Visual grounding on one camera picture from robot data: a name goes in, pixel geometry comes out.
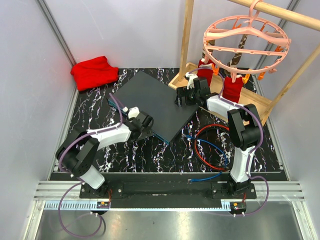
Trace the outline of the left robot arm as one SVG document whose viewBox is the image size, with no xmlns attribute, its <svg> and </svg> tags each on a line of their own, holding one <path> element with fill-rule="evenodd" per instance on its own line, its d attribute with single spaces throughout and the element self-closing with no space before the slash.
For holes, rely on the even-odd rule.
<svg viewBox="0 0 320 240">
<path fill-rule="evenodd" d="M 152 134 L 154 119 L 144 111 L 130 109 L 128 118 L 120 116 L 120 122 L 105 128 L 75 128 L 58 148 L 55 157 L 60 171 L 69 173 L 90 187 L 97 198 L 108 193 L 103 175 L 93 166 L 99 150 L 110 145 L 138 141 Z"/>
</svg>

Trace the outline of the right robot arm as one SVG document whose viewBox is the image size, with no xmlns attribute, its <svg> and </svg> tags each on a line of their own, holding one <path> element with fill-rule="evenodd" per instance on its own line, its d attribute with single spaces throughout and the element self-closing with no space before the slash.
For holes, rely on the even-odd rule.
<svg viewBox="0 0 320 240">
<path fill-rule="evenodd" d="M 187 86 L 176 88 L 175 104 L 179 107 L 198 105 L 227 118 L 234 159 L 226 190 L 230 197 L 239 198 L 250 188 L 253 179 L 250 167 L 256 149 L 263 142 L 264 132 L 256 106 L 242 105 L 212 93 L 207 79 L 195 74 L 189 78 Z"/>
</svg>

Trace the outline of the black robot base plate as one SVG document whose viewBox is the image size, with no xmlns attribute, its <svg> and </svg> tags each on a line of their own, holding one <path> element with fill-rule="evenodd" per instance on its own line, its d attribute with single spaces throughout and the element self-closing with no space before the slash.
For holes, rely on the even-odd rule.
<svg viewBox="0 0 320 240">
<path fill-rule="evenodd" d="M 245 201 L 284 201 L 294 197 L 300 187 L 289 181 L 251 181 L 233 186 L 226 177 L 215 176 L 204 181 L 117 181 L 104 183 L 95 190 L 88 184 L 80 189 L 80 199 L 111 199 L 113 210 L 133 211 L 231 211 L 232 204 Z"/>
</svg>

